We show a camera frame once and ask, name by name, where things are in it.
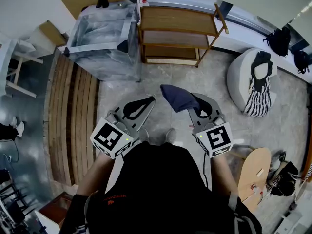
black bag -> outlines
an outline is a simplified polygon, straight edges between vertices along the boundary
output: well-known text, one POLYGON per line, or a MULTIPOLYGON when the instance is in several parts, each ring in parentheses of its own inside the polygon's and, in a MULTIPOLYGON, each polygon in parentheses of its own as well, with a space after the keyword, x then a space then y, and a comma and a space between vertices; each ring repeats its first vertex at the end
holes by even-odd
POLYGON ((285 57, 288 52, 289 42, 291 41, 291 32, 288 28, 283 27, 282 30, 274 30, 263 41, 267 41, 267 44, 279 56, 285 57))
POLYGON ((308 69, 309 72, 309 55, 306 52, 298 51, 295 52, 294 55, 294 63, 296 64, 296 67, 298 68, 299 74, 304 74, 306 72, 306 69, 308 69))
POLYGON ((272 181, 272 195, 290 196, 295 190, 295 184, 298 179, 298 169, 291 163, 287 165, 275 176, 272 181))

shoe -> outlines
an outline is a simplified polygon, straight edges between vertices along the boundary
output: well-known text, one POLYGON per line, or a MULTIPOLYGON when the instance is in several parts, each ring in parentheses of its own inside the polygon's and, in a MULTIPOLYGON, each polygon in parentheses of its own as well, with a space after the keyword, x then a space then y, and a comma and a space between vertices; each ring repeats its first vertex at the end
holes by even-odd
POLYGON ((16 120, 16 117, 14 116, 10 125, 11 125, 13 128, 16 128, 16 123, 17 123, 17 120, 16 120))
POLYGON ((139 139, 141 140, 141 142, 145 142, 149 140, 149 134, 148 134, 148 131, 141 127, 140 130, 138 131, 138 134, 139 134, 139 139))
POLYGON ((173 144, 176 140, 176 130, 174 128, 170 128, 166 133, 166 141, 165 143, 173 144))
POLYGON ((23 132, 24 132, 24 129, 25 129, 25 125, 24 125, 24 122, 20 122, 20 124, 17 126, 16 130, 18 131, 18 137, 22 137, 23 135, 23 132))

gray floor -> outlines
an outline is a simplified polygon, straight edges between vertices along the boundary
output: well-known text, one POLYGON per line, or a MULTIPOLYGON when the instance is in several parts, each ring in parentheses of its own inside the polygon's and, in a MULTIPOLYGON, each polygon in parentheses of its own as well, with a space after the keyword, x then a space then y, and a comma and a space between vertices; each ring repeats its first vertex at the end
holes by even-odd
MULTIPOLYGON (((287 159, 300 168, 307 135, 307 109, 305 83, 278 71, 280 78, 280 92, 273 108, 263 118, 249 118, 243 116, 235 107, 229 97, 225 84, 225 74, 234 56, 217 51, 210 51, 198 69, 178 65, 144 65, 142 82, 102 82, 100 84, 98 116, 106 116, 108 110, 125 96, 131 94, 148 93, 155 96, 156 105, 145 123, 149 131, 151 142, 160 144, 168 129, 177 129, 176 145, 189 150, 203 177, 204 153, 191 135, 191 121, 187 112, 175 113, 167 101, 162 97, 159 86, 172 84, 189 90, 199 92, 214 98, 220 105, 231 124, 233 136, 239 143, 251 144, 254 147, 268 147, 272 152, 278 149, 287 151, 287 159)), ((49 181, 44 151, 43 151, 43 107, 47 79, 52 62, 52 56, 44 58, 45 63, 39 65, 29 62, 22 68, 20 76, 21 86, 37 93, 34 99, 13 91, 12 97, 1 97, 0 122, 9 124, 13 116, 25 121, 23 138, 17 139, 19 149, 19 162, 12 167, 0 159, 1 167, 8 168, 23 192, 29 194, 28 201, 33 207, 40 207, 53 196, 62 191, 74 194, 77 186, 68 187, 54 181, 49 181)), ((1 143, 1 154, 6 153, 16 158, 16 150, 12 142, 1 143)), ((235 161, 229 159, 231 167, 235 169, 235 161)), ((122 160, 117 158, 110 179, 110 188, 116 178, 122 160)), ((205 174, 211 187, 211 173, 209 164, 206 165, 205 174)), ((287 210, 291 197, 269 196, 260 203, 255 215, 261 222, 264 233, 271 233, 287 210)), ((28 220, 33 224, 34 218, 28 220)))
MULTIPOLYGON (((102 82, 99 92, 97 119, 105 117, 108 110, 125 96, 150 94, 155 96, 156 105, 144 127, 150 134, 153 144, 160 144, 165 133, 174 127, 177 130, 175 145, 189 150, 203 176, 204 153, 192 136, 192 123, 187 111, 175 113, 161 95, 161 84, 172 84, 198 92, 215 99, 227 121, 231 125, 236 142, 254 147, 268 147, 272 153, 279 149, 287 151, 290 160, 300 170, 305 151, 308 111, 306 109, 306 84, 278 70, 280 91, 277 100, 263 118, 252 118, 242 115, 232 102, 226 86, 226 71, 235 59, 233 55, 210 51, 199 68, 179 65, 143 66, 142 82, 102 82)), ((235 160, 229 158, 235 170, 235 160)), ((118 177, 122 160, 117 158, 110 184, 118 177)), ((209 164, 205 173, 211 187, 209 164)), ((256 217, 263 226, 264 233, 271 233, 292 202, 292 197, 267 196, 260 203, 256 217)))
MULTIPOLYGON (((9 164, 3 154, 12 155, 16 161, 17 150, 13 142, 0 143, 0 168, 7 168, 18 189, 28 197, 25 201, 31 204, 30 209, 39 208, 52 199, 52 190, 47 176, 43 152, 43 107, 48 75, 53 55, 43 58, 44 64, 29 61, 22 65, 18 85, 37 94, 32 98, 8 88, 10 96, 0 97, 0 122, 10 124, 12 117, 25 123, 22 138, 16 138, 19 151, 18 163, 9 164)), ((35 231, 38 227, 34 212, 27 216, 27 223, 35 231)))

dark blue cloth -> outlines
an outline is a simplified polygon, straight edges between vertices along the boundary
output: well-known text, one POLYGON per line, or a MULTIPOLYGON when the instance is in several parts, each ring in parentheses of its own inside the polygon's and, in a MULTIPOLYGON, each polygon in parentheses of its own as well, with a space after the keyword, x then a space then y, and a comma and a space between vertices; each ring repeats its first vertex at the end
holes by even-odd
POLYGON ((190 92, 186 91, 185 89, 172 85, 161 85, 160 89, 162 95, 169 102, 176 113, 189 108, 200 109, 197 100, 190 92))

shelf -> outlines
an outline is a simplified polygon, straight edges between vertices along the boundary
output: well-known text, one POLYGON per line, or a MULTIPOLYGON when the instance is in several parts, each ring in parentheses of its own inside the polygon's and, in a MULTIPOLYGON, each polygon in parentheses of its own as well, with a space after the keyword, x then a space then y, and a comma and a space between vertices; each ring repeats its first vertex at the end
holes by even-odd
POLYGON ((146 57, 179 58, 196 60, 196 49, 146 46, 146 57))
POLYGON ((143 7, 141 29, 218 35, 212 14, 171 7, 143 7))
POLYGON ((208 49, 208 39, 201 34, 146 30, 143 45, 208 49))

